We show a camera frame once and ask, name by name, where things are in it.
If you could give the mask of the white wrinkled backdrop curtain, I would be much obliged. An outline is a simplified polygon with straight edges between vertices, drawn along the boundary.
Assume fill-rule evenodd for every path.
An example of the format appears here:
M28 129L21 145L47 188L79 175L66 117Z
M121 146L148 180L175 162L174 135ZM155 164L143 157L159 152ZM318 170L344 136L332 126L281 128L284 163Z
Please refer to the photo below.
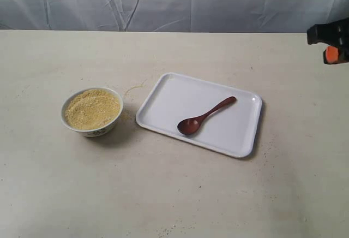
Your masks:
M348 0L1 0L2 29L303 33Z

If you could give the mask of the brown wooden spoon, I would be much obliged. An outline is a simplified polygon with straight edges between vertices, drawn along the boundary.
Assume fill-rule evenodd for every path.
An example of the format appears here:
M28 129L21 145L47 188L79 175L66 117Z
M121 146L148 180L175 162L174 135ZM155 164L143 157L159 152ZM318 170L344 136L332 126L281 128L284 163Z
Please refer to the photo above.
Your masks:
M183 135L192 135L195 134L201 127L204 120L214 112L230 105L234 104L237 101L237 98L234 96L224 99L222 102L217 104L214 108L206 112L201 116L191 117L180 121L177 125L178 131Z

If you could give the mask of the white patterned ceramic bowl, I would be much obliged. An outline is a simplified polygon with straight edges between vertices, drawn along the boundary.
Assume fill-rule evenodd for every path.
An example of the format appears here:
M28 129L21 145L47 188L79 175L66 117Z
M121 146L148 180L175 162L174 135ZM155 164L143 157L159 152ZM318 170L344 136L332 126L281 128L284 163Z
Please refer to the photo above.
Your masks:
M119 102L120 102L120 104L121 104L121 111L120 111L119 115L117 115L117 117L116 117L111 123L109 123L109 124L107 124L107 125L105 125L105 126L103 126L103 127L101 127L101 128L92 129L92 130L78 130L78 129L75 129L75 128L69 126L69 125L66 123L66 121L65 121L65 119L64 119L64 117L63 117L63 111L64 111L65 108L67 107L68 102L69 102L70 100L72 100L75 96L77 96L78 94L80 94L80 93L82 93L82 92L84 92L84 91L86 91L86 90L91 90L91 89L103 89L103 90L107 90L107 91L113 93L113 94L118 98L118 100L119 100ZM122 97L121 97L117 92L115 92L114 90L109 89L109 88L104 88L104 87L93 87L93 88L87 88L87 89L84 89L84 90L82 90L82 91L78 91L78 92L74 93L72 96L70 96L70 97L64 102L64 104L63 104L63 106L62 106L62 109L61 109L61 120L62 120L63 124L64 124L68 129L70 129L70 130L72 130L72 131L74 131L74 132L77 132L77 133L81 134L82 136L85 136L85 137L88 137L88 138L93 138L93 137L102 136L102 135L108 133L112 128L114 128L114 126L116 125L116 122L117 122L119 116L120 116L121 113L122 113L122 110L123 110L123 99L122 99Z

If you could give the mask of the white rectangular plastic tray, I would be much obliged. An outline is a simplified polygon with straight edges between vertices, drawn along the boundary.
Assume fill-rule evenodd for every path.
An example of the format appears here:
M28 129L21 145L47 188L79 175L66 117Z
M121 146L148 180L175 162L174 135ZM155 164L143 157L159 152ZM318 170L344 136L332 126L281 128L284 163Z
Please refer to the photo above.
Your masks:
M202 115L226 98L236 102L209 115L192 135L177 129L180 121ZM230 157L248 156L254 147L262 108L258 94L177 73L156 83L136 114L139 126Z

